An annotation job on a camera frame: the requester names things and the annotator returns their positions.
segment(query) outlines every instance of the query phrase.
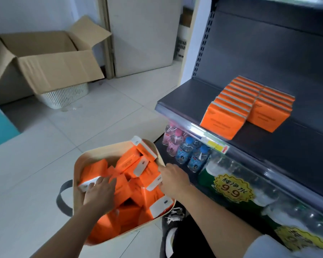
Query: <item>hand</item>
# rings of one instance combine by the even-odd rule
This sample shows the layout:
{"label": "hand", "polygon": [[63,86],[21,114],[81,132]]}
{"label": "hand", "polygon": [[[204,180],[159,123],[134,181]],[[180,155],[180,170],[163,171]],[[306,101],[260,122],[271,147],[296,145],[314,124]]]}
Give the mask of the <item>hand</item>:
{"label": "hand", "polygon": [[98,212],[103,216],[114,208],[114,193],[116,178],[109,183],[110,177],[97,179],[96,184],[90,183],[84,198],[84,205],[90,207],[91,212]]}
{"label": "hand", "polygon": [[159,172],[163,181],[160,183],[160,190],[167,196],[180,200],[182,195],[190,188],[189,176],[177,165],[166,164],[160,166]]}

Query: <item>sleeve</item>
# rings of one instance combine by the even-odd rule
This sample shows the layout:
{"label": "sleeve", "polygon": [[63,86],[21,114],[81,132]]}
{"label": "sleeve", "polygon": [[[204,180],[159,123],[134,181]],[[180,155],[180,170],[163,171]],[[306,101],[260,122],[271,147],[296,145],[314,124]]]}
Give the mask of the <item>sleeve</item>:
{"label": "sleeve", "polygon": [[269,235],[257,238],[248,248],[243,258],[292,258],[292,253]]}

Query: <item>blue bottle cap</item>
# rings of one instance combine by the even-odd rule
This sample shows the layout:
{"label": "blue bottle cap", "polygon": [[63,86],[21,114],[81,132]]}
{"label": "blue bottle cap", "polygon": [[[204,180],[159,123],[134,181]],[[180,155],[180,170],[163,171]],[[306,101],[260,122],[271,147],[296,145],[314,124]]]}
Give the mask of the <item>blue bottle cap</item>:
{"label": "blue bottle cap", "polygon": [[193,143],[194,142],[194,139],[192,138],[192,137],[187,137],[186,139],[185,139],[185,143],[187,143],[187,144],[191,144],[191,143]]}
{"label": "blue bottle cap", "polygon": [[200,152],[201,153],[203,153],[203,154],[205,154],[205,153],[207,153],[208,152],[208,147],[206,146],[206,145],[202,145],[201,147],[200,147]]}

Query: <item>person's left hand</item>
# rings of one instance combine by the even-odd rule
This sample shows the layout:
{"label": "person's left hand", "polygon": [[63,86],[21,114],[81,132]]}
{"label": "person's left hand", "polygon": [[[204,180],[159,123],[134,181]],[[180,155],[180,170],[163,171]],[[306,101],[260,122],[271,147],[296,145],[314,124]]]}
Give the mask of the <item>person's left hand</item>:
{"label": "person's left hand", "polygon": [[114,208],[114,193],[116,178],[109,183],[110,177],[97,179],[96,184],[90,183],[84,198],[84,205],[90,206],[91,211],[102,216]]}

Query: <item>black pants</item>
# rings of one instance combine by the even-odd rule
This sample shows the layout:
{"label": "black pants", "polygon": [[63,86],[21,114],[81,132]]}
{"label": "black pants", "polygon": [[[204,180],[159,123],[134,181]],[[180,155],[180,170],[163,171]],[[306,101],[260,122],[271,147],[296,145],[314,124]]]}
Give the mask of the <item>black pants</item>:
{"label": "black pants", "polygon": [[172,258],[195,257],[215,258],[207,240],[191,216],[187,216],[175,232],[172,243]]}

